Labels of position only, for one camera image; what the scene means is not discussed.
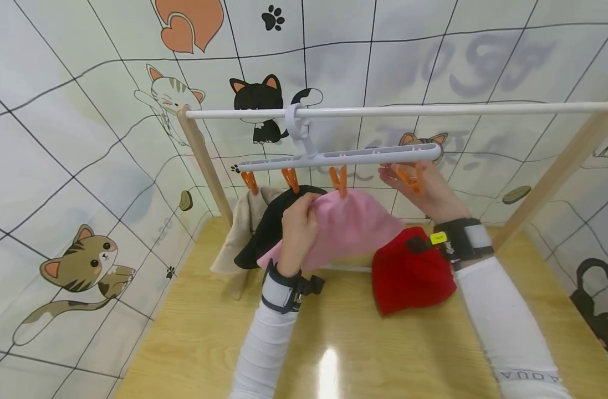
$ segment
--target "wooden post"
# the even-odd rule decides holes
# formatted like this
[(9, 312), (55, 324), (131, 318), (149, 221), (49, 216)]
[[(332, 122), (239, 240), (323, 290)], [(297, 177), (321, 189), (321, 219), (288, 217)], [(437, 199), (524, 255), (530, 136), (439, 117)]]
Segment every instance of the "wooden post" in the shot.
[(607, 136), (608, 112), (592, 114), (494, 237), (492, 244), (495, 251), (499, 251), (521, 231), (523, 226), (530, 223), (543, 205)]
[[(193, 150), (193, 154), (204, 175), (208, 189), (215, 199), (215, 204), (217, 205), (217, 209), (219, 209), (219, 213), (228, 223), (228, 226), (233, 226), (233, 212), (231, 211), (231, 206), (228, 204), (222, 184), (217, 177), (213, 161), (211, 160), (210, 155), (208, 155), (202, 132), (199, 130), (199, 127), (197, 127), (197, 123), (195, 123), (194, 119), (188, 119), (186, 117), (186, 111), (188, 110), (191, 110), (188, 105), (183, 106), (181, 110), (177, 111), (177, 119), (182, 126), (182, 130), (185, 132), (191, 150)], [(232, 278), (233, 299), (238, 300), (242, 297), (247, 277), (248, 270), (242, 270)]]

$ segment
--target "white sleeve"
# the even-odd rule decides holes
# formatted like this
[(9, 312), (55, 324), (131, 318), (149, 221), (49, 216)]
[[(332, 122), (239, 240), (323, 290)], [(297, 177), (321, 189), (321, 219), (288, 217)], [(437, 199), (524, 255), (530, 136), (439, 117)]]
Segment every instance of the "white sleeve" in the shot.
[(571, 398), (536, 320), (497, 258), (456, 272), (456, 280), (502, 397)]
[(280, 314), (260, 301), (239, 353), (229, 399), (273, 399), (298, 314)]

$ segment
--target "black cat drawing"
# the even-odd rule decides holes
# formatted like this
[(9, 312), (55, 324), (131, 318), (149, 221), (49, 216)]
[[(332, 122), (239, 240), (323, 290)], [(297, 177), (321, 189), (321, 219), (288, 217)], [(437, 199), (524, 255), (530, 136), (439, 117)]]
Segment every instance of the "black cat drawing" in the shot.
[(577, 289), (570, 295), (570, 299), (590, 329), (592, 329), (594, 335), (601, 342), (603, 348), (608, 352), (608, 311), (595, 315), (594, 299), (584, 290), (583, 276), (587, 270), (594, 266), (601, 268), (605, 272), (608, 281), (608, 264), (601, 259), (586, 259), (581, 262), (576, 270)]
[[(275, 75), (268, 75), (262, 83), (246, 83), (244, 80), (232, 78), (231, 87), (235, 91), (233, 106), (235, 109), (282, 109), (282, 85)], [(295, 94), (291, 104), (316, 105), (324, 98), (317, 89), (303, 89)], [(253, 123), (253, 143), (276, 143), (288, 137), (288, 131), (282, 131), (275, 121), (270, 119), (242, 119)]]

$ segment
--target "hand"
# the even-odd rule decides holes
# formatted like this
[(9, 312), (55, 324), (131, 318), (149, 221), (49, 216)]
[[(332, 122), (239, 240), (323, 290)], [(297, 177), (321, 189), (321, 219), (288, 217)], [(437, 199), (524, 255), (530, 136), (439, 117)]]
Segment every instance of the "hand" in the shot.
[(277, 271), (283, 277), (292, 277), (299, 273), (305, 257), (317, 241), (319, 225), (311, 203), (321, 194), (306, 193), (288, 209), (282, 217), (282, 258), (277, 264)]
[[(421, 168), (424, 177), (424, 195), (418, 196), (403, 181), (397, 178), (399, 169), (408, 177), (417, 177), (415, 168)], [(435, 224), (450, 222), (454, 219), (471, 218), (470, 211), (450, 189), (446, 179), (432, 162), (421, 160), (414, 164), (385, 163), (378, 169), (379, 178), (392, 188), (396, 188), (410, 202), (421, 209)]]

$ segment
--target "black cloth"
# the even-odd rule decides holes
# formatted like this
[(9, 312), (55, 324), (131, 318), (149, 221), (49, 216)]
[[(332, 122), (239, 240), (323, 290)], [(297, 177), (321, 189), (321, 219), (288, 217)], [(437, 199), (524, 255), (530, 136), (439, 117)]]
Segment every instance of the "black cloth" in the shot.
[(315, 186), (299, 186), (299, 193), (295, 194), (290, 188), (268, 204), (262, 220), (257, 225), (255, 234), (248, 244), (235, 257), (235, 264), (242, 269), (257, 269), (257, 259), (260, 259), (282, 239), (282, 216), (297, 198), (306, 193), (328, 194), (322, 188)]

